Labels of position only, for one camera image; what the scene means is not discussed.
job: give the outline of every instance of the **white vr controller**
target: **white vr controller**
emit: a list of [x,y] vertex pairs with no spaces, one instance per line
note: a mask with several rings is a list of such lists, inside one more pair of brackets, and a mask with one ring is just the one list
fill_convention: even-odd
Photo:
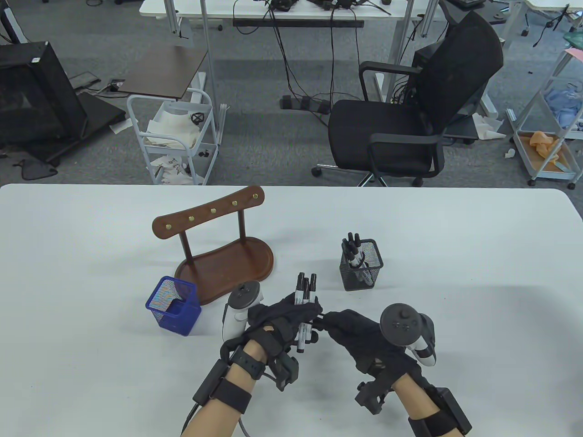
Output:
[[409,349],[424,366],[437,362],[433,321],[409,305],[392,304],[381,315],[381,332],[395,346]]
[[223,341],[240,337],[247,326],[247,311],[263,300],[259,282],[245,282],[235,288],[223,312]]

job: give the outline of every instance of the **orange cloth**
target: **orange cloth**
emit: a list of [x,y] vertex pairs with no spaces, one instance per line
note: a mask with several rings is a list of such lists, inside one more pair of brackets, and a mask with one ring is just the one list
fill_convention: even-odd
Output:
[[[558,141],[559,139],[553,139],[553,137],[548,136],[544,132],[536,131],[531,136],[530,144],[532,147],[535,148],[536,152],[539,155],[541,155],[543,158],[546,158],[549,155],[549,153],[551,153],[551,151],[554,149],[554,147],[557,145]],[[551,158],[549,162],[553,164],[557,162],[557,160],[559,159],[558,153],[559,151],[557,151],[557,153]]]

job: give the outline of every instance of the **forearm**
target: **forearm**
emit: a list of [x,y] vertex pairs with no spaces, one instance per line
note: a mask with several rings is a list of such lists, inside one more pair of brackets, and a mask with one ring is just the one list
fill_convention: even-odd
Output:
[[[263,348],[251,340],[243,349],[257,361],[267,362]],[[225,379],[241,387],[248,393],[253,391],[255,380],[237,364],[229,369]],[[218,399],[211,399],[194,416],[182,437],[231,437],[241,413]]]
[[[440,410],[409,375],[399,378],[392,388],[412,420],[425,419]],[[462,433],[454,429],[445,434],[444,437],[462,437]]]

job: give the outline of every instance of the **mesh chair back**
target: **mesh chair back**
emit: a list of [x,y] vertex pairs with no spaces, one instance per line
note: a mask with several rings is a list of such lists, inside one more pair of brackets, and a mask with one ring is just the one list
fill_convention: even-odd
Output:
[[470,12],[443,41],[417,81],[417,100],[433,134],[441,133],[470,97],[503,65],[492,26]]

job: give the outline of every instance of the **black glove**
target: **black glove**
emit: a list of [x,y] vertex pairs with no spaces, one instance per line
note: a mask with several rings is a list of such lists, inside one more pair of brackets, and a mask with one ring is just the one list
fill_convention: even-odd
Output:
[[314,326],[325,329],[335,342],[344,346],[362,373],[375,378],[381,372],[388,373],[393,382],[406,373],[418,383],[424,380],[421,367],[405,354],[405,348],[389,343],[377,322],[356,311],[329,312]]
[[322,307],[316,297],[315,303],[294,305],[294,294],[283,298],[277,304],[271,306],[255,305],[249,308],[247,322],[249,328],[245,333],[250,333],[265,326],[273,326],[273,336],[281,344],[284,350],[289,350],[300,323],[308,323],[314,320],[322,312]]

